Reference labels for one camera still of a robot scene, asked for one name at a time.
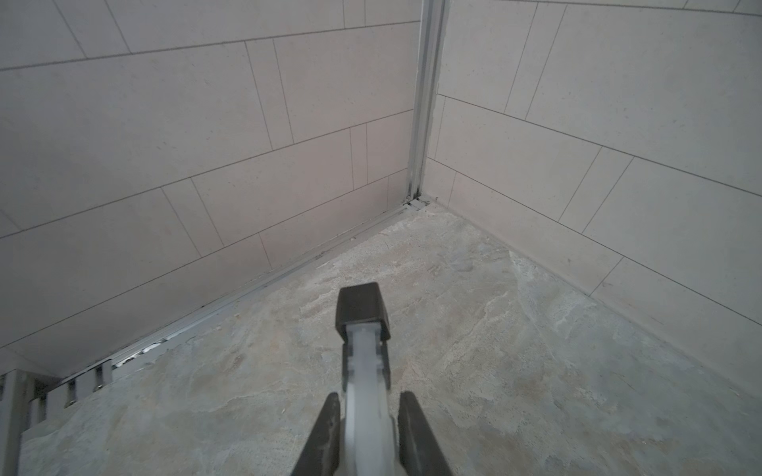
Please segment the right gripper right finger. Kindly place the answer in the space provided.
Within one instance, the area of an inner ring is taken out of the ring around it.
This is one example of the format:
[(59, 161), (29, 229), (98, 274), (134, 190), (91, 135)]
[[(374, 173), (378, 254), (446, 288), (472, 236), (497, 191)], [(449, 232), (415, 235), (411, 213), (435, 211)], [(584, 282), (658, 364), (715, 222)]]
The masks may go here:
[(431, 426), (415, 394), (400, 395), (398, 412), (399, 457), (410, 476), (452, 476)]

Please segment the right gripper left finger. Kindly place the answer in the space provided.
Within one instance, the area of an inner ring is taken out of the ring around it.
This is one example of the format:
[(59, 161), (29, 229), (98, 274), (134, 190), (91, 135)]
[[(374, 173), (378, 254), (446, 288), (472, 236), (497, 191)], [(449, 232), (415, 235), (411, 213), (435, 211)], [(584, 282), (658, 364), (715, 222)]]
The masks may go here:
[(308, 440), (292, 470), (292, 476), (333, 476), (341, 460), (341, 399), (329, 393)]

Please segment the black white spray nozzle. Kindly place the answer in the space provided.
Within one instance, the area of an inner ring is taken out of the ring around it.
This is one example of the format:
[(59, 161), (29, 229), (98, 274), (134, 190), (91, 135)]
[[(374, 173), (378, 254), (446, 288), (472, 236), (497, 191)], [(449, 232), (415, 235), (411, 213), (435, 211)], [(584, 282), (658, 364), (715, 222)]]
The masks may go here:
[(345, 403), (339, 469), (344, 475), (396, 475), (396, 426), (389, 406), (390, 330), (377, 283), (339, 291), (335, 328), (343, 340)]

